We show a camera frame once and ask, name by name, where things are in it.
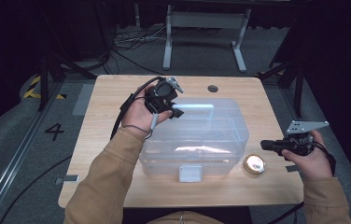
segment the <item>gold jar lid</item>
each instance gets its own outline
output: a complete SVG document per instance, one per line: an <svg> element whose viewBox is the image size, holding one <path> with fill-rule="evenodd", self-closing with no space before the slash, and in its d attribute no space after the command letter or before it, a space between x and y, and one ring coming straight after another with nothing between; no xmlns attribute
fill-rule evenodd
<svg viewBox="0 0 351 224"><path fill-rule="evenodd" d="M246 170L252 175L260 175L265 171L265 162L262 157L256 154L248 155L243 162Z"/></svg>

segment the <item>finger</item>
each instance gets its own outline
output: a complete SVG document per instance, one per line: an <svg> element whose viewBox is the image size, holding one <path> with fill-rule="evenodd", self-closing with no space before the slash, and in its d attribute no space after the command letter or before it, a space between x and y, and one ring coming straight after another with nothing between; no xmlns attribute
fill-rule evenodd
<svg viewBox="0 0 351 224"><path fill-rule="evenodd" d="M158 116L158 124L164 122L172 116L173 112L171 110L163 111Z"/></svg>
<svg viewBox="0 0 351 224"><path fill-rule="evenodd" d="M298 164L299 161L302 159L302 156L299 156L291 151L288 151L286 149L281 151L281 154L287 158L289 161L293 161L294 163Z"/></svg>
<svg viewBox="0 0 351 224"><path fill-rule="evenodd" d="M321 136L321 133L319 133L316 130L312 130L310 134L313 136L313 139L315 140L315 142L318 142L319 144L324 145L324 140L323 140L323 137Z"/></svg>
<svg viewBox="0 0 351 224"><path fill-rule="evenodd" d="M138 94L136 95L135 98L144 97L146 95L147 91L149 90L149 88L151 88L153 86L154 86L154 84L152 84L152 83L147 85L144 89L142 89L140 92L138 92Z"/></svg>

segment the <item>clear plastic container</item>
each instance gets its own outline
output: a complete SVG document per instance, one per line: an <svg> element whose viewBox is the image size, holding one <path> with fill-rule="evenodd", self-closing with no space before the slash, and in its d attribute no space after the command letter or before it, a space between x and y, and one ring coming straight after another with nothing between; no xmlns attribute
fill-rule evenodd
<svg viewBox="0 0 351 224"><path fill-rule="evenodd" d="M226 175L245 152L248 129L232 99L177 98L179 119L159 124L140 155L147 175Z"/></svg>

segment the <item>table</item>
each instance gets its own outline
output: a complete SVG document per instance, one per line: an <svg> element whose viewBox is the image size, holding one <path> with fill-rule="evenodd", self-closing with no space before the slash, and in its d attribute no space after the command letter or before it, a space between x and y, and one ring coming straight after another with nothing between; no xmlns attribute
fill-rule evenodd
<svg viewBox="0 0 351 224"><path fill-rule="evenodd" d="M67 175L88 173L92 160L109 141L120 105L130 93L152 76L99 76L77 140ZM133 182L126 196L125 207L190 207L236 206L263 204L295 204L302 201L302 180L298 172L289 173L292 165L272 151L260 148L260 140L281 139L283 134L274 116L260 80L254 77L175 77L185 90L179 98L232 98L240 106L250 137L241 161L222 177L204 177L199 183L179 183L176 177L148 177L136 164ZM218 92L207 87L216 85ZM266 162L266 171L250 175L243 159L252 153ZM77 187L64 182L59 205L65 207Z"/></svg>

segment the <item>tan sleeve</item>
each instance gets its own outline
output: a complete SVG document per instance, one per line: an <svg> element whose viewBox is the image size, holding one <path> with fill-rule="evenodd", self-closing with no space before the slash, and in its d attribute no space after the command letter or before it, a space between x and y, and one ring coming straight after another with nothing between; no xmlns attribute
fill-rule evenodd
<svg viewBox="0 0 351 224"><path fill-rule="evenodd" d="M119 128L92 162L65 207L64 223L121 223L123 203L144 139Z"/></svg>
<svg viewBox="0 0 351 224"><path fill-rule="evenodd" d="M307 223L351 223L349 206L338 178L304 179Z"/></svg>

